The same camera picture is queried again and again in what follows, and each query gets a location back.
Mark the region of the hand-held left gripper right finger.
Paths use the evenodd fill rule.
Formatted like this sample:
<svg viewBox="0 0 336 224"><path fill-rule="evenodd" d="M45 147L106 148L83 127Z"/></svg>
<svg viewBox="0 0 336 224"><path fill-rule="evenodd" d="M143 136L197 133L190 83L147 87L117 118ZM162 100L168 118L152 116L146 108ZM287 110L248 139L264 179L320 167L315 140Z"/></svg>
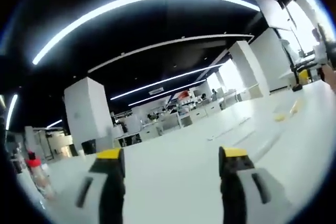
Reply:
<svg viewBox="0 0 336 224"><path fill-rule="evenodd" d="M218 168L223 223L287 223L291 203L283 185L246 150L219 147Z"/></svg>

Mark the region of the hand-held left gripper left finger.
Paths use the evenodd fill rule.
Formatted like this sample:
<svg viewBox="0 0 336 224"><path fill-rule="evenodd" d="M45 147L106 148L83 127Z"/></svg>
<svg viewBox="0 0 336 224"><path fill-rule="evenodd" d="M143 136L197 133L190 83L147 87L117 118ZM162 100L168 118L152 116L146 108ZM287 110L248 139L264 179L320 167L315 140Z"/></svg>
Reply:
<svg viewBox="0 0 336 224"><path fill-rule="evenodd" d="M89 169L58 194L56 223L123 223L124 149L97 153Z"/></svg>

